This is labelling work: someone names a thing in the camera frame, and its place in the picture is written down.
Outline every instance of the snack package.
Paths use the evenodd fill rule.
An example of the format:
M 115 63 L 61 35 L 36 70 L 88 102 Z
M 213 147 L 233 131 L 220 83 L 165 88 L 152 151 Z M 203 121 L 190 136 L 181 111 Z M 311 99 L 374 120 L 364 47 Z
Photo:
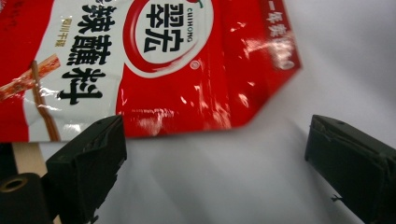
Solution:
M 281 0 L 7 0 L 0 141 L 129 137 L 249 122 L 300 68 Z

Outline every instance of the circular logo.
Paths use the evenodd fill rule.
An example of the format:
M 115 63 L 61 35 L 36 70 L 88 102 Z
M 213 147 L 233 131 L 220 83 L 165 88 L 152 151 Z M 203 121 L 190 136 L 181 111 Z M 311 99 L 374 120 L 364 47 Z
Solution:
M 126 64 L 141 77 L 172 74 L 201 51 L 212 26 L 210 0 L 136 0 L 123 28 Z
M 190 62 L 190 68 L 192 68 L 193 70 L 197 70 L 200 66 L 201 64 L 198 61 Z

